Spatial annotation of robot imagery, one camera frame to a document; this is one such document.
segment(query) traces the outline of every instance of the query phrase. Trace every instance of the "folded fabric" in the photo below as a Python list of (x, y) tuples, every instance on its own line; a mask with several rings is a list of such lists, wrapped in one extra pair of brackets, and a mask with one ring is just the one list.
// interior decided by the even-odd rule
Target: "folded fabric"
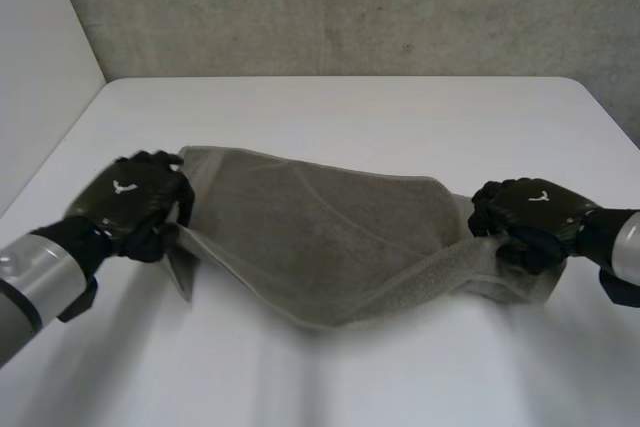
[(428, 177), (222, 147), (181, 155), (196, 203), (180, 245), (307, 326), (372, 322), (448, 293), (543, 302), (562, 272), (497, 261), (505, 239), (474, 238), (470, 199)]

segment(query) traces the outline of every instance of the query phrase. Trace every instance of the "black wrist cuff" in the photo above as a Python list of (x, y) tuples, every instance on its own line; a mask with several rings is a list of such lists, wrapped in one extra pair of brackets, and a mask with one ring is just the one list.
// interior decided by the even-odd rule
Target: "black wrist cuff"
[(576, 236), (576, 253), (613, 273), (611, 254), (618, 232), (637, 210), (595, 209), (582, 219)]
[(84, 272), (87, 282), (93, 278), (100, 264), (112, 255), (109, 238), (82, 217), (67, 217), (31, 234), (45, 237), (67, 251)]

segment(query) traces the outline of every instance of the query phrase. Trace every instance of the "black robotic glove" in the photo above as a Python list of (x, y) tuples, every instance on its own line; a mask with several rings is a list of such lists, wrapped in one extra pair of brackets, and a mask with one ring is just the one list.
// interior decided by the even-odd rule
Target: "black robotic glove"
[(488, 182), (472, 198), (474, 236), (506, 232), (498, 257), (539, 274), (576, 255), (581, 220), (597, 204), (542, 179)]
[(174, 205), (177, 223), (189, 225), (194, 193), (180, 171), (182, 159), (166, 152), (139, 152), (107, 167), (74, 200), (66, 217), (82, 217), (100, 229), (112, 255), (140, 262), (162, 259), (178, 236), (175, 224), (165, 223)]
[(178, 205), (177, 223), (188, 226), (194, 193), (177, 155), (139, 152), (107, 167), (71, 203), (65, 219), (33, 232), (63, 247), (82, 268), (85, 292), (58, 318), (67, 322), (88, 310), (98, 284), (94, 274), (113, 255), (157, 262), (175, 243), (179, 229), (166, 223)]
[(568, 256), (586, 256), (601, 266), (600, 284), (613, 303), (640, 307), (640, 287), (612, 275), (609, 257), (620, 226), (635, 211), (602, 209), (551, 182), (526, 178), (488, 182), (472, 202), (474, 236), (509, 234), (499, 258), (539, 274)]

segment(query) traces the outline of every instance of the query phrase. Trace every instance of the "robotic hand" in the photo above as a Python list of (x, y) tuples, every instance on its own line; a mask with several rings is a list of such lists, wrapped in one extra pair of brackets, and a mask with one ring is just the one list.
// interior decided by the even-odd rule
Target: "robotic hand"
[(0, 255), (0, 365), (56, 317), (67, 322), (93, 304), (94, 277), (108, 257), (162, 259), (187, 226), (194, 193), (176, 155), (139, 152), (108, 166), (60, 222), (24, 235)]
[(616, 304), (640, 307), (640, 212), (603, 209), (541, 179), (488, 182), (472, 199), (474, 236), (509, 234), (498, 256), (534, 274), (569, 256), (600, 266), (600, 283)]

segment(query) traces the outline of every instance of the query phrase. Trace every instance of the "white logo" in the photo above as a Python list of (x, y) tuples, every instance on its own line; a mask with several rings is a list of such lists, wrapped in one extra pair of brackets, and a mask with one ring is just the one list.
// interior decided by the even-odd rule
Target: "white logo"
[(529, 202), (540, 202), (541, 200), (545, 200), (549, 202), (551, 199), (549, 198), (549, 194), (547, 194), (546, 190), (542, 191), (542, 197), (538, 197), (537, 199), (529, 199)]
[(138, 186), (136, 184), (127, 185), (126, 187), (121, 186), (117, 180), (113, 181), (113, 188), (116, 189), (116, 194), (121, 194), (122, 192), (129, 192), (130, 190), (137, 189)]

